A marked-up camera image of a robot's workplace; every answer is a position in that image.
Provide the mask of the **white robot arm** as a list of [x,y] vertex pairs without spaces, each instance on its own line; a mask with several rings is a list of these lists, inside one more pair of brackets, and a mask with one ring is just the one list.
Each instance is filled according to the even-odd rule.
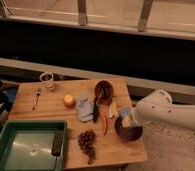
[[195,105],[173,104],[171,95],[164,90],[153,91],[138,101],[134,108],[123,108],[120,117],[125,128],[158,120],[195,130]]

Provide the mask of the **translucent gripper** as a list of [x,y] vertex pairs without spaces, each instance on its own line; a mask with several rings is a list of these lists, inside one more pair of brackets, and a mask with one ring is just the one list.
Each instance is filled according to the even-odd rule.
[[141,123],[136,120],[135,115],[134,115],[134,109],[130,107],[125,107],[120,110],[120,117],[121,117],[121,125],[122,125],[122,120],[124,118],[129,118],[132,122],[132,125],[130,127],[136,127],[136,126],[141,126]]

